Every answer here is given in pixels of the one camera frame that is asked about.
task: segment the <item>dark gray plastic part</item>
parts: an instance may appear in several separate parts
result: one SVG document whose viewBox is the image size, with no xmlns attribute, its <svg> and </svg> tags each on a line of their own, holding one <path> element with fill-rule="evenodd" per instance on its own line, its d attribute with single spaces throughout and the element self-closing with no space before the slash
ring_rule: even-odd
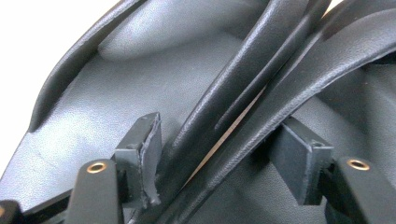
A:
<svg viewBox="0 0 396 224">
<path fill-rule="evenodd" d="M 396 189 L 371 162 L 344 157 L 334 172 L 349 216 L 357 223 L 395 223 Z"/>
<path fill-rule="evenodd" d="M 79 169 L 64 223 L 107 224 L 122 221 L 116 163 L 96 160 L 84 164 Z"/>
<path fill-rule="evenodd" d="M 128 203 L 139 207 L 158 204 L 155 173 L 162 153 L 160 113 L 139 118 L 116 148 L 115 161 L 126 171 Z"/>
<path fill-rule="evenodd" d="M 320 170 L 330 165 L 333 146 L 300 121 L 286 119 L 271 136 L 269 157 L 299 205 L 319 205 Z"/>
</svg>

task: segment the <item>metal grommet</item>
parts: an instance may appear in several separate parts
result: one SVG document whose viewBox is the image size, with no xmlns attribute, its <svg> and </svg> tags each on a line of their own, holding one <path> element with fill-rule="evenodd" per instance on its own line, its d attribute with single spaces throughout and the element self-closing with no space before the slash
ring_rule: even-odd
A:
<svg viewBox="0 0 396 224">
<path fill-rule="evenodd" d="M 357 169 L 357 170 L 362 170 L 362 171 L 368 171 L 370 170 L 370 166 L 364 162 L 364 161 L 358 161 L 358 160 L 349 160 L 346 162 L 350 167 Z"/>
<path fill-rule="evenodd" d="M 0 206 L 0 217 L 2 217 L 5 212 L 6 212 L 6 209 L 4 209 L 2 206 Z"/>
<path fill-rule="evenodd" d="M 107 165 L 104 162 L 99 161 L 99 162 L 96 162 L 96 163 L 90 165 L 87 168 L 87 172 L 90 174 L 97 174 L 99 172 L 104 171 L 106 168 L 107 168 Z"/>
</svg>

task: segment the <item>brass eyelet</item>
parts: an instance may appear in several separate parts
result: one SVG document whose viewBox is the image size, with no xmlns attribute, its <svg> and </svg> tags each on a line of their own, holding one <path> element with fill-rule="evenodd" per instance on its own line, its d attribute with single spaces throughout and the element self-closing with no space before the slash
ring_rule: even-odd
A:
<svg viewBox="0 0 396 224">
<path fill-rule="evenodd" d="M 97 174 L 97 173 L 104 171 L 106 168 L 107 168 L 107 165 L 104 162 L 99 161 L 94 164 L 91 164 L 87 168 L 87 172 L 90 174 Z"/>
<path fill-rule="evenodd" d="M 361 170 L 361 171 L 368 171 L 370 170 L 370 166 L 364 162 L 364 161 L 358 161 L 358 160 L 349 160 L 346 162 L 350 167 L 356 169 L 356 170 Z"/>
</svg>

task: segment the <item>white background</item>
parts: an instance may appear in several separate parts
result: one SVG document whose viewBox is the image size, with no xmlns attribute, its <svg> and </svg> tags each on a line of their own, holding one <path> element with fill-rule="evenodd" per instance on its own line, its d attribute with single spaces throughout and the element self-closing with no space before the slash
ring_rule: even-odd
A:
<svg viewBox="0 0 396 224">
<path fill-rule="evenodd" d="M 0 175 L 28 128 L 51 69 L 117 2 L 0 0 Z"/>
</svg>

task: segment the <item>mounting hole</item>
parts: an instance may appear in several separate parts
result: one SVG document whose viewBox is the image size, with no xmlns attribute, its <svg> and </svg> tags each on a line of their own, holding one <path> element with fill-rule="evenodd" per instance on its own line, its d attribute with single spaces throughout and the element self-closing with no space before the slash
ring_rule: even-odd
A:
<svg viewBox="0 0 396 224">
<path fill-rule="evenodd" d="M 347 161 L 347 164 L 357 170 L 363 170 L 363 171 L 370 170 L 370 166 L 364 161 L 349 160 Z"/>
<path fill-rule="evenodd" d="M 6 209 L 4 209 L 2 206 L 0 206 L 0 217 L 2 217 L 5 212 L 6 212 Z"/>
<path fill-rule="evenodd" d="M 94 164 L 91 164 L 87 168 L 87 172 L 90 174 L 96 174 L 96 173 L 104 171 L 106 168 L 107 168 L 107 165 L 104 162 L 99 161 Z"/>
</svg>

